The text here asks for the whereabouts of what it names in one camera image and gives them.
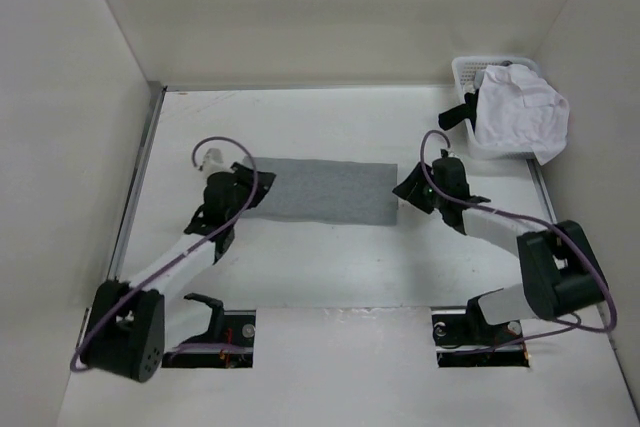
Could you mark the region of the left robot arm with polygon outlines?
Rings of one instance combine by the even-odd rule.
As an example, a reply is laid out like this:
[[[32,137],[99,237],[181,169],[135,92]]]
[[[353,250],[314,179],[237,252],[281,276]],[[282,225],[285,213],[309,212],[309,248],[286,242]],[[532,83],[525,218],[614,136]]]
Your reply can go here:
[[[161,367],[251,366],[255,313],[229,312],[221,300],[185,289],[222,259],[238,218],[264,200],[275,179],[239,163],[209,174],[203,202],[179,240],[130,279],[97,288],[72,371],[144,383]]]

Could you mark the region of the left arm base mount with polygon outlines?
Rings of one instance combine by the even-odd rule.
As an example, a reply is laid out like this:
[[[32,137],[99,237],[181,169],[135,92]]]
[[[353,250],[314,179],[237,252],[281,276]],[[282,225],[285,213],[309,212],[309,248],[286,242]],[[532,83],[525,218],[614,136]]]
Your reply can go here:
[[[257,313],[189,293],[167,322],[165,369],[248,369],[254,362]]]

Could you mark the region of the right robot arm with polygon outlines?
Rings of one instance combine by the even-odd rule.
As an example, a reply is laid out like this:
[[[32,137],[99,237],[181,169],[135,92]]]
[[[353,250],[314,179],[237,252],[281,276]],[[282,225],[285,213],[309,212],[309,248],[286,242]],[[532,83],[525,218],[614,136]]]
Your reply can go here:
[[[418,163],[393,193],[467,237],[484,240],[513,255],[520,283],[467,301],[458,314],[434,314],[439,346],[496,348],[521,341],[523,319],[559,322],[565,315],[605,301],[608,285],[581,226],[544,223],[489,206],[471,194],[460,159],[442,156]]]

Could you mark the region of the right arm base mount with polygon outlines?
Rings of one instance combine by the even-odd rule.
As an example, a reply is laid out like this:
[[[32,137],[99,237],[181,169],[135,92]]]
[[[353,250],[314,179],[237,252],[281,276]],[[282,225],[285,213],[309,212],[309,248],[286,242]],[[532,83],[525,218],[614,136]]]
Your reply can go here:
[[[528,368],[519,321],[490,325],[465,308],[431,313],[436,362],[440,368]]]

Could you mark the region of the grey tank top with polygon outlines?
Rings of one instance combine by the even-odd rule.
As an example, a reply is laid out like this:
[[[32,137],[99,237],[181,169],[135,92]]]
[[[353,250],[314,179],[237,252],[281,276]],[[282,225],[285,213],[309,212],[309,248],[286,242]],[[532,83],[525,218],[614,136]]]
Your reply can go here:
[[[394,226],[398,199],[395,164],[262,157],[276,175],[269,193],[245,218],[283,222]]]

